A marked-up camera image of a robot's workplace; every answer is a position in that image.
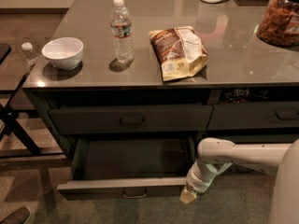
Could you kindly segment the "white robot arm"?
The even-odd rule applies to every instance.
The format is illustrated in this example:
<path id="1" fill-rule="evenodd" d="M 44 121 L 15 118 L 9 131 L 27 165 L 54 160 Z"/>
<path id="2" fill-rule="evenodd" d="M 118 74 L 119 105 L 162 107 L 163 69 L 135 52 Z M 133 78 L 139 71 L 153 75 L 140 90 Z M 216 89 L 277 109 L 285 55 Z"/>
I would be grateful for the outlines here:
<path id="1" fill-rule="evenodd" d="M 276 177 L 268 224 L 299 224 L 299 141 L 292 144 L 238 145 L 205 138 L 180 194 L 184 203 L 206 192 L 214 178 L 236 164 Z"/>

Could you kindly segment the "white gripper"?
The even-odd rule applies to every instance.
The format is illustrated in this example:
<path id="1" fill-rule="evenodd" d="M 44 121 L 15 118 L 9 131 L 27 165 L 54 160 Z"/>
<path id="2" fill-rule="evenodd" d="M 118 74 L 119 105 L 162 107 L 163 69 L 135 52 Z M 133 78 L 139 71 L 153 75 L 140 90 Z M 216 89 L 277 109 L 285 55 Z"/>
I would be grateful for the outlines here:
<path id="1" fill-rule="evenodd" d="M 221 175 L 231 166 L 231 163 L 210 164 L 197 159 L 186 176 L 186 186 L 180 193 L 180 200 L 191 203 L 197 198 L 197 194 L 203 194 L 209 188 L 214 178 Z"/>

